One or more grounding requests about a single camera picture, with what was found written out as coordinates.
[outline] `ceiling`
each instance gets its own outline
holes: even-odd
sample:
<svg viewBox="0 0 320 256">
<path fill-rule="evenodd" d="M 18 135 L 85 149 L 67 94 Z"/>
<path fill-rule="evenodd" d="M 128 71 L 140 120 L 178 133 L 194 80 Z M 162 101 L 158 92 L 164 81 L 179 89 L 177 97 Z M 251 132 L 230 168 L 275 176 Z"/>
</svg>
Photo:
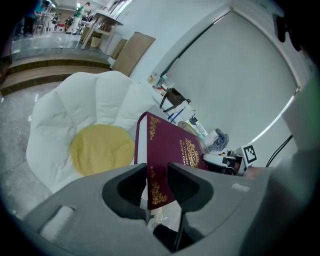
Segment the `ceiling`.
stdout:
<svg viewBox="0 0 320 256">
<path fill-rule="evenodd" d="M 86 2 L 90 2 L 91 10 L 100 8 L 101 6 L 106 6 L 109 0 L 51 0 L 58 9 L 75 11 L 77 8 L 77 3 L 84 5 Z"/>
</svg>

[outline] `yellow cushion center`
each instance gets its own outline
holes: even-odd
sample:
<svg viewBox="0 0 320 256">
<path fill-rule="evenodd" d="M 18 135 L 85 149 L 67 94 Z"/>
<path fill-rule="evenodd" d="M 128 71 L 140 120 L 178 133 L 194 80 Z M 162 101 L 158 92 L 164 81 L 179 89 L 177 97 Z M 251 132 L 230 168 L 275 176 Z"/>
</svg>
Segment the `yellow cushion center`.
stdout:
<svg viewBox="0 0 320 256">
<path fill-rule="evenodd" d="M 130 165 L 135 143 L 126 130 L 108 124 L 96 124 L 81 130 L 70 145 L 74 168 L 89 176 Z"/>
</svg>

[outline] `person in green shirt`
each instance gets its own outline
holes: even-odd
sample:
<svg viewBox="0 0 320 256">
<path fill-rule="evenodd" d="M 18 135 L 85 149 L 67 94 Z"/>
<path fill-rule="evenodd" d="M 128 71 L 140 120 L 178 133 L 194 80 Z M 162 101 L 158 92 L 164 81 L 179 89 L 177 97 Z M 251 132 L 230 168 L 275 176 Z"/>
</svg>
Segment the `person in green shirt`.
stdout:
<svg viewBox="0 0 320 256">
<path fill-rule="evenodd" d="M 82 5 L 78 8 L 78 10 L 76 11 L 76 13 L 74 15 L 73 23 L 69 27 L 69 29 L 67 30 L 66 34 L 71 34 L 71 33 L 73 35 L 77 34 L 78 24 L 81 21 L 82 16 L 85 15 L 85 8 L 86 7 L 90 7 L 90 2 L 87 2 L 85 5 Z"/>
</svg>

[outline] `green shirt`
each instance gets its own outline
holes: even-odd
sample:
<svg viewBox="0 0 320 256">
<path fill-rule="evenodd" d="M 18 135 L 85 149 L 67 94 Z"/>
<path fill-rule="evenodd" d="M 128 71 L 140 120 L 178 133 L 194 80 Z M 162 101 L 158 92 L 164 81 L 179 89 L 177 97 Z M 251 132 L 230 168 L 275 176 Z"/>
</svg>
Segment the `green shirt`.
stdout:
<svg viewBox="0 0 320 256">
<path fill-rule="evenodd" d="M 78 11 L 77 11 L 77 13 L 75 15 L 77 18 L 81 18 L 82 17 L 82 14 L 80 12 L 83 12 L 83 13 L 85 12 L 85 6 L 84 5 L 79 7 L 79 9 L 78 9 Z"/>
</svg>

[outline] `white pants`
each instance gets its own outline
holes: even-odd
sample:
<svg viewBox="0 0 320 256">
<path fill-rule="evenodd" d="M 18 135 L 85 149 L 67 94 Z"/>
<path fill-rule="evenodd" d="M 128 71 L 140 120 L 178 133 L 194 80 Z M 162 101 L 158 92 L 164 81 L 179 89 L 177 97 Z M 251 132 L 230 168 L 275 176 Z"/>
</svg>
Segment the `white pants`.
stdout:
<svg viewBox="0 0 320 256">
<path fill-rule="evenodd" d="M 78 29 L 78 24 L 79 24 L 79 21 L 81 20 L 80 17 L 74 17 L 73 18 L 73 23 L 71 24 L 71 26 L 69 27 L 69 29 L 67 30 L 67 33 L 76 33 L 77 32 L 77 29 Z"/>
</svg>

